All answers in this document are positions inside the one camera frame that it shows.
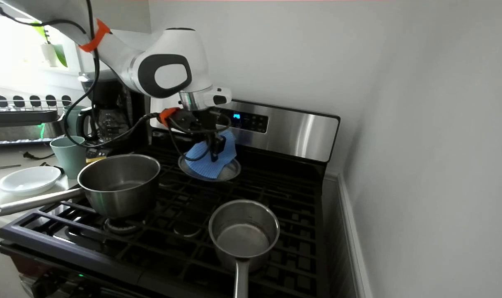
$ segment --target stainless steel pot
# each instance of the stainless steel pot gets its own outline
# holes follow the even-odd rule
[[[256,200],[233,200],[213,213],[209,235],[221,263],[236,269],[234,296],[247,298],[249,271],[267,261],[281,238],[279,218]]]
[[[123,153],[88,163],[78,173],[82,188],[45,193],[0,205],[0,216],[85,193],[108,218],[127,218],[148,210],[155,200],[161,163],[143,153]]]

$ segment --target bowl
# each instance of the bowl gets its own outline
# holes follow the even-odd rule
[[[27,167],[2,177],[0,190],[16,196],[30,196],[52,188],[60,175],[62,170],[57,167]]]

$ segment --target kitchen counter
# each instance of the kitchen counter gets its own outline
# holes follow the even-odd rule
[[[11,172],[16,172],[16,170],[20,170],[25,167],[39,167],[44,162],[47,162],[50,165],[57,165],[55,157],[50,157],[45,160],[32,160],[29,157],[24,157],[24,152],[30,152],[37,157],[42,157],[42,155],[52,153],[52,148],[47,143],[0,147],[0,167],[2,165],[17,165],[17,167],[9,167],[9,168],[0,168],[0,178],[4,175],[9,175]],[[75,185],[75,178],[69,178],[64,175],[55,182],[55,185],[49,191],[59,191],[59,190],[69,188],[72,185]],[[14,200],[20,200],[20,198],[0,190],[0,203],[7,203],[7,201],[14,201]],[[24,215],[25,211],[0,216],[0,226],[12,221],[14,218]]]

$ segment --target blue object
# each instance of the blue object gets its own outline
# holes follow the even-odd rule
[[[216,180],[223,168],[231,163],[236,158],[236,137],[233,130],[223,130],[219,135],[226,137],[224,150],[219,152],[219,157],[216,162],[213,162],[211,152],[208,152],[204,157],[201,157],[208,150],[208,142],[198,142],[194,143],[188,152],[185,162],[189,168],[193,168],[198,175]]]

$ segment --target pot handle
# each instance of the pot handle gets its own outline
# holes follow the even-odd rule
[[[82,188],[75,186],[75,188],[64,190],[64,191],[52,191],[52,193],[44,193],[44,195],[24,198],[24,200],[9,201],[9,203],[0,205],[0,216],[9,215],[9,213],[17,213],[22,210],[29,210],[29,208],[35,208],[40,205],[47,205],[52,201],[65,200],[65,198],[70,198],[70,196],[75,196],[80,193],[82,193]]]
[[[234,298],[249,296],[249,259],[236,259],[236,287]]]

